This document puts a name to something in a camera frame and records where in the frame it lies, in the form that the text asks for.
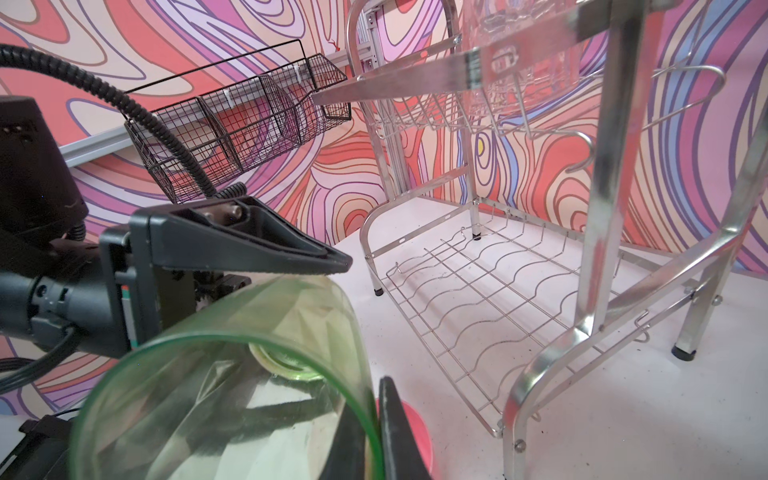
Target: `dish rack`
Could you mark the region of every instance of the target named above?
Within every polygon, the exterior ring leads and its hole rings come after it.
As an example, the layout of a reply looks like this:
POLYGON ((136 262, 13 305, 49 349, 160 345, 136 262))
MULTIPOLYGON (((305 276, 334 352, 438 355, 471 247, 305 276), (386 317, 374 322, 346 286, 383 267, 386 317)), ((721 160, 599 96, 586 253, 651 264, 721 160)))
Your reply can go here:
POLYGON ((657 46, 664 11, 677 4, 673 0, 575 2, 490 45, 463 50, 455 3, 442 0, 446 40, 358 73, 357 18, 365 4, 355 0, 349 10, 346 34, 354 79, 313 98, 317 104, 358 101, 372 138, 388 200, 371 210, 360 229, 374 290, 377 296, 389 294, 480 423, 502 438, 507 480, 523 480, 528 420, 537 419, 544 405, 619 349, 647 341, 648 329, 689 304, 672 353, 694 359, 766 184, 768 116, 763 111, 720 228, 658 265, 620 248, 634 162, 643 130, 707 101, 724 86, 725 74, 718 67, 689 65, 709 2, 702 4, 687 55, 662 69, 654 68, 657 46), (604 67, 586 74, 570 93, 601 89, 597 136, 572 129, 569 120, 539 123, 537 111, 526 108, 515 76, 605 31, 604 67), (644 125, 650 83, 672 71, 706 72, 720 81, 705 98, 644 125), (499 85, 514 89, 517 116, 500 114, 489 100, 488 92, 499 85), (468 108, 468 92, 485 99, 484 111, 468 108), (403 166, 392 154, 392 143, 387 144, 387 163, 380 139, 396 139, 412 127, 457 131, 459 166, 399 190, 389 168, 396 176, 403 166), (570 167, 594 165, 583 233, 476 194, 472 135, 483 130, 575 135, 588 143, 589 157, 570 167), (369 232, 378 217, 457 178, 468 191, 465 204, 454 204, 447 214, 371 248, 369 232), (490 220, 481 217, 480 206, 491 211, 490 220), (438 241, 424 240, 428 245, 421 245, 415 256, 399 257, 392 268, 379 272, 376 261, 382 256, 391 260, 395 248, 412 250, 409 240, 467 210, 467 227, 438 241), (574 254, 578 258, 579 252, 580 263, 566 260, 574 254), (482 347, 466 352, 467 338, 486 341, 472 342, 482 347), (507 347, 515 351, 505 353, 507 347))
MULTIPOLYGON (((299 60, 152 111, 219 187, 351 120, 349 102, 319 106, 310 97, 345 81, 344 72, 321 54, 307 57, 301 41, 292 40, 162 78, 128 93, 244 57, 273 57, 270 54, 276 48, 296 43, 301 48, 299 60)), ((146 128, 128 119, 125 127, 147 171, 172 202, 203 193, 182 163, 146 128)))

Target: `green glass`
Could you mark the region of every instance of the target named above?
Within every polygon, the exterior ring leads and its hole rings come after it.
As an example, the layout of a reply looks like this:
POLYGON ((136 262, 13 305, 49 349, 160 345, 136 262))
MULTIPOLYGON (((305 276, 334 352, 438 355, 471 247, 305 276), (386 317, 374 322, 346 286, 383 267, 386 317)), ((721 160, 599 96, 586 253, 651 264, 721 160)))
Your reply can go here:
POLYGON ((313 480, 345 406, 383 479, 371 375, 344 292, 279 276, 215 302, 125 356, 74 427, 77 480, 313 480))

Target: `psychedelic pattern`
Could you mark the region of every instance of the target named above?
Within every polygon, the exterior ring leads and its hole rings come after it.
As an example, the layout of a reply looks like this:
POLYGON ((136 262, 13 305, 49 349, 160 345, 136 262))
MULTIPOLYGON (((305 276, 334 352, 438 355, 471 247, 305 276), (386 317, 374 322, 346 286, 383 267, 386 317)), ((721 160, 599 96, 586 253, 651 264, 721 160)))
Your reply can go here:
MULTIPOLYGON (((659 65, 689 51, 703 0, 685 0, 668 12, 659 65)), ((238 53, 300 38, 308 55, 344 48, 346 0, 14 0, 0 6, 0 42, 31 46, 130 89, 238 53)), ((749 144, 756 115, 768 96, 768 2, 713 0, 691 63, 726 70, 728 83, 712 101, 653 127, 644 135, 624 239, 679 252, 705 237, 723 214, 749 144)), ((379 17, 387 61, 445 37, 440 0, 388 2, 379 17)), ((604 61, 605 38, 584 45, 583 74, 604 61)), ((136 93, 149 108, 179 101, 294 60, 295 49, 278 49, 252 61, 208 68, 136 93)), ((648 118, 658 118, 705 95, 708 74, 667 74, 654 82, 648 118)), ((560 124, 594 135, 599 79, 535 112, 542 125, 560 124)), ((68 144, 122 123, 122 116, 84 92, 26 71, 0 71, 0 94, 35 97, 59 144, 68 144)), ((566 174, 587 148, 572 137, 522 133, 473 138, 478 192, 580 230, 586 219, 591 172, 566 174)), ((407 131, 402 145, 412 185, 462 162, 458 138, 444 131, 407 131)), ((139 207, 167 201, 133 148, 72 170, 88 202, 88 237, 127 221, 139 207)), ((299 228, 336 243, 360 227, 384 201, 362 115, 313 142, 244 174, 249 192, 299 228)), ((456 180, 434 192, 466 200, 456 180)), ((739 263, 768 273, 768 212, 760 205, 739 263)), ((2 339, 0 356, 37 356, 27 342, 2 339)), ((0 413, 40 416, 80 399, 114 360, 76 354, 33 386, 0 397, 0 413)))

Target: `clear plastic container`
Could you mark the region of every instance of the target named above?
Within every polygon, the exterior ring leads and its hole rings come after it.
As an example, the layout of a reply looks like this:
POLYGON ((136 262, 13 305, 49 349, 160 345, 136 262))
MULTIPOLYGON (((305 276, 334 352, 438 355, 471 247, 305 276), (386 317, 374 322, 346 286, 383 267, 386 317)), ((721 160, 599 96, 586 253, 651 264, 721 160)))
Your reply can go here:
POLYGON ((356 318, 324 276, 279 276, 215 302, 124 357, 89 396, 76 480, 315 480, 348 406, 383 478, 356 318))
MULTIPOLYGON (((465 0, 462 49, 484 47, 574 5, 576 0, 465 0)), ((492 112, 501 117, 520 114, 515 79, 526 111, 567 94, 578 83, 580 58, 581 46, 576 45, 487 87, 492 112)), ((468 92, 466 101, 472 115, 488 113, 481 90, 468 92)))

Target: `black wire basket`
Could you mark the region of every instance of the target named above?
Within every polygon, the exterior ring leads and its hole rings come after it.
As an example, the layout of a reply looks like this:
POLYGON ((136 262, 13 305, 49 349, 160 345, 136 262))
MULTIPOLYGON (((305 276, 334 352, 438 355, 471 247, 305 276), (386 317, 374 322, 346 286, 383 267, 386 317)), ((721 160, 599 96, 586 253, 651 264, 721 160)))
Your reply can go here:
MULTIPOLYGON (((143 85, 146 88, 225 61, 297 42, 218 61, 143 85)), ((242 173, 307 143, 352 119, 349 103, 316 105, 310 95, 346 80, 321 54, 302 58, 199 97, 152 113, 192 153, 216 188, 242 173)), ((144 127, 132 120, 125 127, 149 174, 175 204, 203 194, 181 162, 144 127)))

